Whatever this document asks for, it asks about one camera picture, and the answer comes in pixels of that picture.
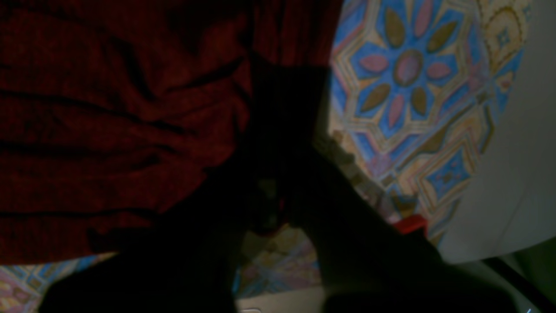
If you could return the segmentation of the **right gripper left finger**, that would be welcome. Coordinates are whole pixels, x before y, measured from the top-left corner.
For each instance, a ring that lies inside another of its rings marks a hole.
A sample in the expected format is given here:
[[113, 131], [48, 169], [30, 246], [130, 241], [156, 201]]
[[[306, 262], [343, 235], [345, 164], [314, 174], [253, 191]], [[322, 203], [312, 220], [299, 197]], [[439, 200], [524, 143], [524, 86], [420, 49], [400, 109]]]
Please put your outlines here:
[[54, 283], [41, 313], [236, 313], [244, 237], [270, 179], [233, 167], [173, 208], [143, 241]]

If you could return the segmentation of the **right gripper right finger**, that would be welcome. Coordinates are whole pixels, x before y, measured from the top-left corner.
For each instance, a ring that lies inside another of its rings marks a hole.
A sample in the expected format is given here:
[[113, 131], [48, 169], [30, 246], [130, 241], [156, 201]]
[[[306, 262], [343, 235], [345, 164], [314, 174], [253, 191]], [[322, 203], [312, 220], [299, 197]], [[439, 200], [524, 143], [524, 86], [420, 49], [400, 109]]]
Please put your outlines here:
[[311, 144], [285, 156], [286, 205], [314, 246], [324, 313], [516, 313], [501, 287], [401, 234]]

